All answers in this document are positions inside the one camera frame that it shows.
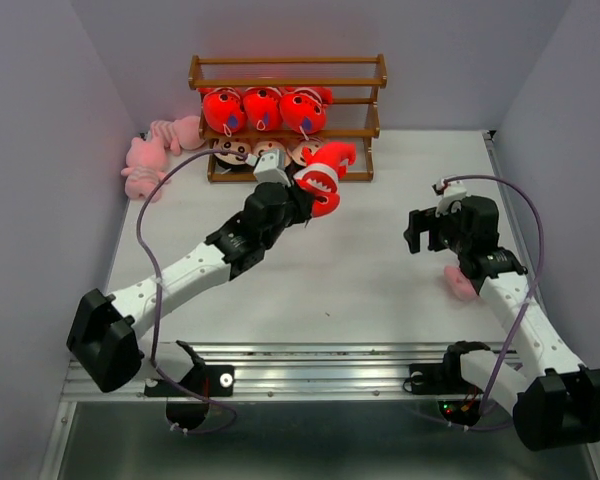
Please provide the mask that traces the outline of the red fish plush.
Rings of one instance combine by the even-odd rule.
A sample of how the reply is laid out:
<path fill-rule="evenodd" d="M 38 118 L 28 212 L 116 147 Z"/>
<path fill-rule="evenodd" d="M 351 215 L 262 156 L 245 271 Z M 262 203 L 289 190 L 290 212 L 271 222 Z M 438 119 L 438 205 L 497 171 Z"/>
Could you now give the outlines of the red fish plush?
<path fill-rule="evenodd" d="M 276 87 L 249 87 L 244 91 L 243 106 L 249 122 L 257 131 L 274 131 L 282 126 L 281 98 L 282 92 Z"/>
<path fill-rule="evenodd" d="M 312 217 L 334 212 L 340 204 L 339 183 L 356 161 L 356 147 L 352 143 L 329 142 L 315 154 L 308 151 L 306 166 L 294 174 L 295 183 L 314 196 Z"/>
<path fill-rule="evenodd" d="M 201 88 L 202 111 L 207 124 L 224 136 L 241 131 L 247 123 L 242 93 L 232 87 Z"/>
<path fill-rule="evenodd" d="M 327 124 L 327 108 L 333 103 L 333 92 L 328 87 L 285 87 L 279 101 L 284 123 L 294 132 L 308 138 L 320 132 Z"/>

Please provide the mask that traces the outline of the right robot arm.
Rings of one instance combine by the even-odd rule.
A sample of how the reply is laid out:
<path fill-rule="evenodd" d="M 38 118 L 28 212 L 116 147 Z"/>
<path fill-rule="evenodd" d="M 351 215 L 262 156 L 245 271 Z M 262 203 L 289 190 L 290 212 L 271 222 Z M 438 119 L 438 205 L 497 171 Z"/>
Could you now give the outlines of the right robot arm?
<path fill-rule="evenodd" d="M 412 253 L 428 236 L 433 252 L 450 250 L 471 292 L 507 333 L 499 352 L 479 341 L 447 347 L 437 364 L 410 367 L 414 394 L 475 387 L 512 418 L 523 445 L 540 451 L 600 441 L 600 369 L 587 367 L 562 340 L 531 291 L 528 270 L 500 246 L 499 210 L 482 196 L 413 210 L 404 238 Z"/>

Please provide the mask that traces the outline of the doll plush orange cap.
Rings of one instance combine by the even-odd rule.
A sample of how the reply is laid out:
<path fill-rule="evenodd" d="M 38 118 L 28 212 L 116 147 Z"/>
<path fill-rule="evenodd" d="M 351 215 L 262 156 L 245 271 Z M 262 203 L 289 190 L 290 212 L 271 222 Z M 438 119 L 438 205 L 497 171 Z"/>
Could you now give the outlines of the doll plush orange cap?
<path fill-rule="evenodd" d="M 246 156 L 252 153 L 252 146 L 248 140 L 237 137 L 223 137 L 213 139 L 210 146 L 213 149 L 220 150 L 220 153 L 213 155 L 217 170 L 240 173 L 251 169 L 251 166 L 246 163 Z"/>

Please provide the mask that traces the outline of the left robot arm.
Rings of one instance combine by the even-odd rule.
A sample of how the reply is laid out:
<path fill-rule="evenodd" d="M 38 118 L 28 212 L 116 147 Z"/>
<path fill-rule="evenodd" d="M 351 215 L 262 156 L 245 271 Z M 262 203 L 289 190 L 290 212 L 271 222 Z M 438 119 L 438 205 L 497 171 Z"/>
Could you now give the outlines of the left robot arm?
<path fill-rule="evenodd" d="M 68 350 L 104 393 L 155 372 L 168 375 L 179 393 L 195 392 L 202 384 L 201 358 L 183 342 L 159 351 L 147 335 L 197 295 L 261 262 L 286 228 L 310 219 L 313 201 L 296 185 L 258 185 L 241 211 L 172 265 L 110 294 L 84 294 Z"/>

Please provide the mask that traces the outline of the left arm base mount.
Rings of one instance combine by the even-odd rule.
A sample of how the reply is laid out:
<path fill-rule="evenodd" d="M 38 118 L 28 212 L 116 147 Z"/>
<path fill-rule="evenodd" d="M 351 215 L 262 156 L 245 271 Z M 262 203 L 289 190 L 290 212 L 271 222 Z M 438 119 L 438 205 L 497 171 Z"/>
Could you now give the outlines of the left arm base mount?
<path fill-rule="evenodd" d="M 172 432 L 183 436 L 218 433 L 233 426 L 237 411 L 220 398 L 233 395 L 235 367 L 208 364 L 189 344 L 177 341 L 185 353 L 187 370 L 175 381 L 160 372 L 145 380 L 144 395 L 164 397 L 165 418 Z"/>

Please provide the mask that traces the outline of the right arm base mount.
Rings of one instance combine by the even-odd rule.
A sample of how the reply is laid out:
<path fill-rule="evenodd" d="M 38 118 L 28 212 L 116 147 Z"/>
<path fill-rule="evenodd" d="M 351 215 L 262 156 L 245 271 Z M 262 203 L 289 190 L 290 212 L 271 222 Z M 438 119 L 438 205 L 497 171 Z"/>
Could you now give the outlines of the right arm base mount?
<path fill-rule="evenodd" d="M 437 415 L 418 415 L 465 432 L 495 432 L 504 425 L 480 425 L 482 390 L 463 379 L 448 376 L 442 363 L 414 363 L 402 383 L 402 390 L 414 396 L 436 397 Z"/>

